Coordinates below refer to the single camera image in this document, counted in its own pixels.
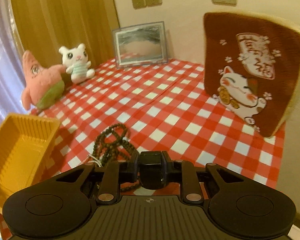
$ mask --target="pink starfish plush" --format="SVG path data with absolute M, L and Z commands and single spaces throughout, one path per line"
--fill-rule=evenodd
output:
M 26 79 L 26 88 L 21 95 L 23 107 L 29 110 L 31 104 L 38 109 L 52 106 L 64 91 L 65 84 L 60 74 L 66 72 L 66 66 L 44 68 L 29 50 L 23 54 L 22 66 Z

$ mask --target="picture frame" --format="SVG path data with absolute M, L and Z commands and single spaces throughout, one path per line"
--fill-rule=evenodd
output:
M 168 62 L 164 22 L 113 30 L 113 41 L 118 68 Z

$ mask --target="orange curtain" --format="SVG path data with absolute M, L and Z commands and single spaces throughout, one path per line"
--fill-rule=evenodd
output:
M 111 30 L 119 24 L 113 0 L 11 0 L 11 6 L 24 49 L 44 67 L 62 62 L 61 46 L 80 43 L 92 65 L 114 57 Z

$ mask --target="plush toy eye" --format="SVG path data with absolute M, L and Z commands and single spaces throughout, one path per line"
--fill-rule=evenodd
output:
M 73 54 L 71 52 L 67 54 L 67 59 L 72 59 L 72 57 L 73 57 Z
M 38 72 L 39 72 L 39 67 L 38 67 L 38 65 L 33 65 L 33 66 L 31 67 L 31 71 L 32 71 L 32 74 L 33 74 L 33 75 L 37 75 Z

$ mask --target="red and white checkered tablecloth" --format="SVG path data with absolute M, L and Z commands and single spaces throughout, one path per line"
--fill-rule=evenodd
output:
M 164 65 L 117 69 L 114 60 L 40 116 L 62 124 L 43 179 L 79 165 L 95 138 L 121 122 L 139 152 L 166 150 L 171 159 L 197 166 L 218 163 L 275 187 L 282 158 L 284 126 L 263 138 L 204 90 L 204 66 L 170 60 Z M 164 190 L 173 193 L 175 186 Z M 160 194 L 140 188 L 136 195 Z

